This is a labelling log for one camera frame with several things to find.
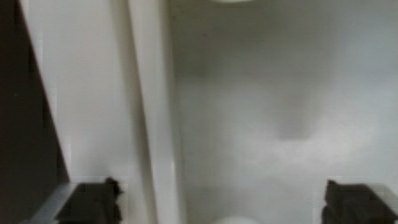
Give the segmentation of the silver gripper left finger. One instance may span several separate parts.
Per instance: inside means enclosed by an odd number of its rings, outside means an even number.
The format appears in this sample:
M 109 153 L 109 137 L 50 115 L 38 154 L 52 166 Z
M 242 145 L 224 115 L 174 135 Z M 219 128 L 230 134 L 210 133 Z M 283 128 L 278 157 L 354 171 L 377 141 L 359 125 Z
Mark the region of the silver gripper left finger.
M 61 184 L 23 224 L 121 224 L 121 194 L 112 177 L 98 183 Z

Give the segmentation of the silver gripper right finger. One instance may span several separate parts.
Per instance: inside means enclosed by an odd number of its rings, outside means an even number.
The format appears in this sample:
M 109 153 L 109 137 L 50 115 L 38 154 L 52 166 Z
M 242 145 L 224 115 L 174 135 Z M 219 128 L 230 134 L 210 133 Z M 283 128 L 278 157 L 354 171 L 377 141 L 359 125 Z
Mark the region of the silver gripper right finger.
M 322 224 L 395 224 L 398 213 L 365 184 L 327 181 Z

